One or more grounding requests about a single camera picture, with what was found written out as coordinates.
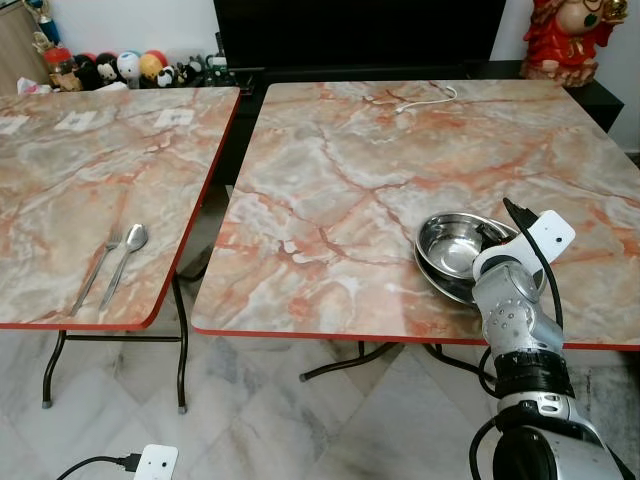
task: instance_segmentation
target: metal fork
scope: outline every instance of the metal fork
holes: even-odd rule
[[[87,293],[89,293],[89,289],[91,288],[93,281],[98,276],[98,271],[102,266],[102,262],[104,262],[104,259],[107,258],[107,255],[111,250],[114,250],[115,248],[118,247],[118,245],[120,245],[120,240],[122,240],[122,233],[120,229],[117,226],[115,226],[109,232],[109,239],[107,240],[107,243],[104,244],[104,250],[102,251],[102,256],[100,257],[100,260],[94,267],[93,272],[91,272],[91,276],[87,279],[84,286],[82,287],[82,291],[80,292],[80,295],[78,295],[78,300],[76,300],[76,303],[73,305],[73,308],[71,309],[72,317],[78,312],[78,310],[82,306],[82,302],[87,296]]]

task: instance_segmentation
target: white cable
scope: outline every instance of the white cable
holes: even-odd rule
[[[449,97],[449,98],[444,98],[442,100],[431,100],[429,102],[414,102],[414,103],[408,103],[407,105],[403,105],[402,107],[398,107],[396,108],[396,113],[402,113],[404,112],[407,108],[411,108],[411,107],[415,107],[416,105],[433,105],[434,103],[446,103],[446,102],[451,102],[452,100],[455,100],[456,98],[458,98],[458,92],[456,92],[456,89],[453,87],[446,87],[447,90],[449,90],[450,92],[453,92],[453,97]]]

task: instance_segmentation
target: marble floor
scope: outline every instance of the marble floor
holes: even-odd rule
[[[197,261],[224,208],[224,194],[209,196],[182,265]],[[184,289],[187,309],[197,288]],[[169,294],[149,331],[176,328]],[[466,479],[469,442],[495,413],[495,400],[475,377],[419,345],[300,383],[301,372],[354,356],[356,346],[198,334],[190,336],[186,415],[177,412],[173,344],[68,343],[53,379],[54,405],[42,410],[42,374],[55,337],[0,331],[2,480],[53,480],[86,457],[127,455],[148,443],[178,447],[176,480]],[[473,362],[481,354],[462,346],[446,352]],[[567,357],[593,423],[640,476],[638,355]],[[483,478],[491,478],[497,438],[483,442]],[[69,478],[133,474],[94,464]]]

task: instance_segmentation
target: spoon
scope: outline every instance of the spoon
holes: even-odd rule
[[[104,307],[107,306],[107,303],[109,303],[113,293],[116,291],[116,287],[118,286],[118,282],[122,276],[122,271],[124,270],[124,266],[127,263],[129,256],[133,252],[144,247],[144,244],[147,243],[147,239],[147,228],[141,223],[136,223],[129,229],[129,233],[127,233],[127,240],[125,241],[125,247],[127,250],[124,252],[122,260],[120,260],[116,273],[113,274],[109,287],[107,287],[107,291],[104,294],[102,303],[100,304],[100,310],[104,310]]]

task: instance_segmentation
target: white wall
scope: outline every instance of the white wall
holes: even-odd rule
[[[598,54],[596,78],[625,103],[610,135],[625,151],[640,151],[640,5]],[[52,0],[53,16],[72,51],[98,54],[134,49],[217,52],[213,0]],[[521,59],[533,2],[507,0],[491,58]]]
[[[523,58],[526,43],[522,37],[529,27],[533,2],[507,0],[492,60]],[[626,152],[640,151],[640,2],[629,2],[629,16],[617,26],[606,48],[599,48],[600,64],[596,79],[625,106],[609,135]]]

